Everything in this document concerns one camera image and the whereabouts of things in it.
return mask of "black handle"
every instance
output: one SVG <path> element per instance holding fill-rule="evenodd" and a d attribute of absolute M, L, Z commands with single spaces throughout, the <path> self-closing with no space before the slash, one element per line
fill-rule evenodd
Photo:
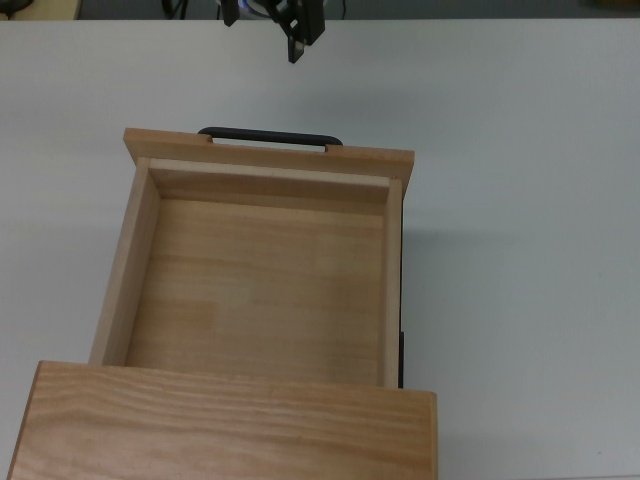
<path fill-rule="evenodd" d="M 342 145 L 335 137 L 326 135 L 309 135 L 307 133 L 270 132 L 268 130 L 245 130 L 242 128 L 207 127 L 198 133 L 209 135 L 211 138 L 226 138 L 229 140 L 247 140 L 252 142 L 290 143 L 292 145 Z"/>

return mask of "light wooden board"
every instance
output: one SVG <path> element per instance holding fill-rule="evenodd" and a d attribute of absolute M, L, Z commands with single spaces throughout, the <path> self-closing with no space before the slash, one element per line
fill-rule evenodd
<path fill-rule="evenodd" d="M 383 280 L 381 302 L 380 384 L 398 386 L 400 338 L 400 283 L 402 267 L 402 184 L 391 180 L 384 216 Z"/>
<path fill-rule="evenodd" d="M 9 480 L 432 480 L 435 396 L 40 365 Z"/>
<path fill-rule="evenodd" d="M 126 364 L 376 385 L 382 228 L 163 199 Z"/>
<path fill-rule="evenodd" d="M 283 150 L 215 144 L 208 135 L 128 128 L 124 141 L 134 162 L 138 158 L 165 158 L 371 175 L 402 180 L 406 191 L 414 152 L 382 148 L 328 145 L 326 152 Z"/>
<path fill-rule="evenodd" d="M 163 198 L 382 215 L 389 179 L 180 160 L 151 159 Z"/>
<path fill-rule="evenodd" d="M 122 365 L 127 356 L 160 206 L 148 167 L 148 159 L 140 160 L 136 167 L 89 357 L 91 364 Z"/>
<path fill-rule="evenodd" d="M 75 20 L 80 10 L 80 0 L 34 0 L 33 3 L 16 12 L 14 20 Z M 6 20 L 0 13 L 0 20 Z"/>

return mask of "white tabletop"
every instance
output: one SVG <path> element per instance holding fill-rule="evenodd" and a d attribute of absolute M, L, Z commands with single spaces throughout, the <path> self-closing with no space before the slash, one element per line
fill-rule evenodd
<path fill-rule="evenodd" d="M 85 362 L 133 165 L 127 126 L 415 149 L 406 385 L 443 480 L 640 473 L 640 24 L 0 27 L 0 471 L 40 359 Z"/>

